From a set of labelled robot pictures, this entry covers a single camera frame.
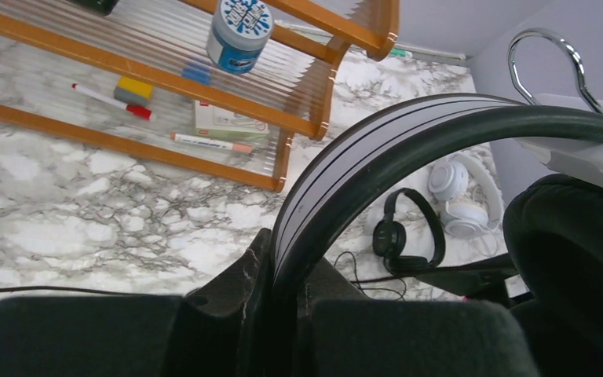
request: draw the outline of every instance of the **cable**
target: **cable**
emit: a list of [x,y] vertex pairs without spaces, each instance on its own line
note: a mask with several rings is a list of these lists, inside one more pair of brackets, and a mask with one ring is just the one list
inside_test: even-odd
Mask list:
[[[336,257],[336,259],[334,260],[334,268],[335,269],[336,269],[336,265],[338,264],[338,260],[341,259],[341,257],[346,254],[350,255],[350,257],[352,257],[352,259],[353,259],[353,275],[355,276],[355,280],[351,280],[350,283],[354,284],[355,287],[357,287],[357,289],[360,290],[360,292],[362,292],[362,294],[369,297],[365,291],[388,291],[388,292],[397,294],[399,296],[399,298],[397,300],[405,301],[405,294],[407,293],[407,284],[406,284],[405,280],[403,280],[400,277],[388,276],[386,278],[380,278],[380,279],[360,280],[359,277],[357,276],[357,257],[355,256],[355,254],[352,251],[343,251],[341,254],[338,255],[338,257]],[[389,281],[389,280],[400,280],[400,282],[404,284],[403,293],[401,293],[397,290],[394,290],[392,288],[384,288],[384,287],[383,288],[381,288],[381,287],[364,288],[361,286],[361,284],[379,283],[381,281]]]
[[89,289],[89,288],[78,288],[78,287],[56,287],[53,285],[31,285],[31,286],[24,286],[24,287],[0,288],[0,293],[22,292],[22,291],[66,291],[66,292],[92,293],[95,295],[115,295],[115,296],[147,296],[147,295],[149,295],[146,293],[103,291],[101,289]]

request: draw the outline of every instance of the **red marker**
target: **red marker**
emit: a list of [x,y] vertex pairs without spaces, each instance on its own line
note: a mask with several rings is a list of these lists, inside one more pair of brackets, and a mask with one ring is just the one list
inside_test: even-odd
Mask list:
[[121,102],[119,100],[116,100],[112,97],[108,97],[104,94],[100,94],[95,90],[91,90],[79,84],[73,84],[73,89],[106,104],[111,104],[112,106],[116,106],[117,108],[127,110],[138,118],[147,119],[152,122],[155,120],[155,114],[148,108],[140,106],[139,104],[127,104],[126,102]]

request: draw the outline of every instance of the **chrome hook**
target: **chrome hook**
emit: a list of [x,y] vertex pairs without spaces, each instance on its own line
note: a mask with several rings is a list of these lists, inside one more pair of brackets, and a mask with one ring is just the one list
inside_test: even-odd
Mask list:
[[588,104],[590,108],[592,108],[596,113],[603,115],[603,107],[598,103],[597,100],[595,100],[593,95],[590,94],[588,88],[586,88],[586,72],[583,70],[581,56],[574,49],[574,47],[569,44],[568,41],[548,29],[542,29],[539,27],[526,29],[521,33],[517,34],[517,36],[512,39],[512,42],[510,42],[510,50],[507,54],[507,60],[509,61],[510,65],[510,77],[512,79],[512,84],[514,85],[514,88],[517,90],[517,92],[519,92],[519,94],[521,94],[521,96],[523,96],[529,104],[540,104],[539,101],[537,101],[537,99],[535,99],[535,97],[533,97],[533,95],[526,88],[524,88],[523,84],[521,84],[521,80],[519,79],[519,73],[517,71],[517,64],[514,61],[514,52],[517,49],[517,44],[522,39],[527,37],[541,37],[548,41],[551,41],[554,45],[556,45],[556,47],[558,47],[568,55],[570,61],[572,62],[572,65],[574,66],[574,71],[576,75],[576,88],[579,91],[579,95],[581,95],[583,101],[586,102],[586,104]]

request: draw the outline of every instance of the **headphone headband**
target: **headphone headband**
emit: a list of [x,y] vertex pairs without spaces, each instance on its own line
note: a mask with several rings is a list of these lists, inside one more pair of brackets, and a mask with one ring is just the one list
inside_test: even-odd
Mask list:
[[382,217],[382,220],[392,221],[394,219],[394,214],[397,212],[397,200],[399,199],[399,195],[403,192],[405,196],[407,196],[413,202],[414,199],[411,198],[408,191],[412,191],[409,188],[400,188],[387,196],[385,200],[385,206],[383,208],[385,214]]
[[482,192],[487,198],[489,207],[488,227],[489,229],[495,229],[502,221],[505,209],[503,208],[503,199],[500,196],[500,190],[498,190],[498,186],[495,184],[493,177],[480,161],[465,153],[457,153],[456,155],[453,155],[451,159],[465,166],[468,173],[475,179],[475,182],[482,187]]

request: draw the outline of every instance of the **white box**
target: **white box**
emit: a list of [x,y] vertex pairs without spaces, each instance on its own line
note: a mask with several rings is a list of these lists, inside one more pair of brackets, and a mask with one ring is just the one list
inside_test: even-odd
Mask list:
[[203,101],[194,101],[196,135],[216,139],[253,139],[269,135],[269,125],[259,120],[218,108]]

